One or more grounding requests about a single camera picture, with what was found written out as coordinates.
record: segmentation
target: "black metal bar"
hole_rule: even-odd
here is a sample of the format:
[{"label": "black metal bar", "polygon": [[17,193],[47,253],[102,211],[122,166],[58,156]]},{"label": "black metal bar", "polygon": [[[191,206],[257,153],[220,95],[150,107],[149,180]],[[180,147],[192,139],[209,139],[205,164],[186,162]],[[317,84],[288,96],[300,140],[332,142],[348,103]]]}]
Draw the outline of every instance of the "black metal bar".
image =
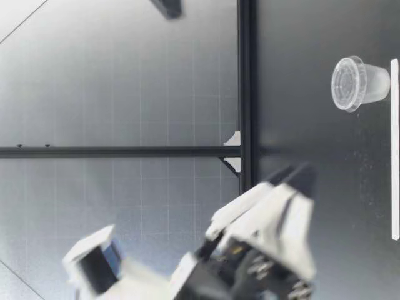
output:
[{"label": "black metal bar", "polygon": [[215,147],[0,147],[1,158],[240,157],[239,146]]},{"label": "black metal bar", "polygon": [[219,160],[233,173],[236,177],[239,177],[239,173],[227,162],[224,160],[225,157],[219,157]]},{"label": "black metal bar", "polygon": [[253,106],[251,83],[251,0],[237,0],[239,41],[239,125],[241,131],[241,193],[254,186]]}]

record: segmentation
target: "transparent cup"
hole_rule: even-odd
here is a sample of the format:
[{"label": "transparent cup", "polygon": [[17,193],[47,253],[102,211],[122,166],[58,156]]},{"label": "transparent cup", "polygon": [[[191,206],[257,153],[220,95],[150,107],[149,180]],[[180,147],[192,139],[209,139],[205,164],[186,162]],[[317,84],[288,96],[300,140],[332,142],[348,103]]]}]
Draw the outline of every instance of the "transparent cup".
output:
[{"label": "transparent cup", "polygon": [[390,91],[390,75],[358,56],[345,57],[335,67],[331,90],[336,106],[351,113],[362,104],[383,100]]}]

